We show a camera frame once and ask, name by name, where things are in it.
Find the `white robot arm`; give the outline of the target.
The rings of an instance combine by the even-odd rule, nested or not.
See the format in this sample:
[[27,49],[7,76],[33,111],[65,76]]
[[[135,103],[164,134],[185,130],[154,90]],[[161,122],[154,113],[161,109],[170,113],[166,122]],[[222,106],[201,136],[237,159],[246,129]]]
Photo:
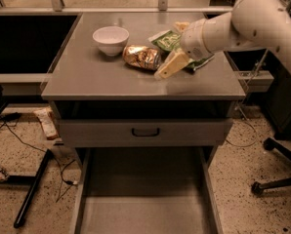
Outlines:
[[155,72],[157,79],[170,77],[190,59],[260,48],[273,53],[291,74],[291,17],[279,0],[236,0],[229,13],[190,23],[180,46]]

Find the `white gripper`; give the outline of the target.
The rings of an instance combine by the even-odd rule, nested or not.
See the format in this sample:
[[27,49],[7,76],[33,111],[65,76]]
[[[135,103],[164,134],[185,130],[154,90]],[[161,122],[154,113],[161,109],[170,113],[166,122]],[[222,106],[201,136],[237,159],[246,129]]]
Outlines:
[[189,63],[189,58],[200,60],[207,59],[212,53],[206,48],[203,40],[203,26],[206,19],[200,19],[192,23],[176,21],[174,23],[178,32],[182,33],[180,44],[184,51],[171,52],[165,61],[154,73],[157,80],[167,79]]

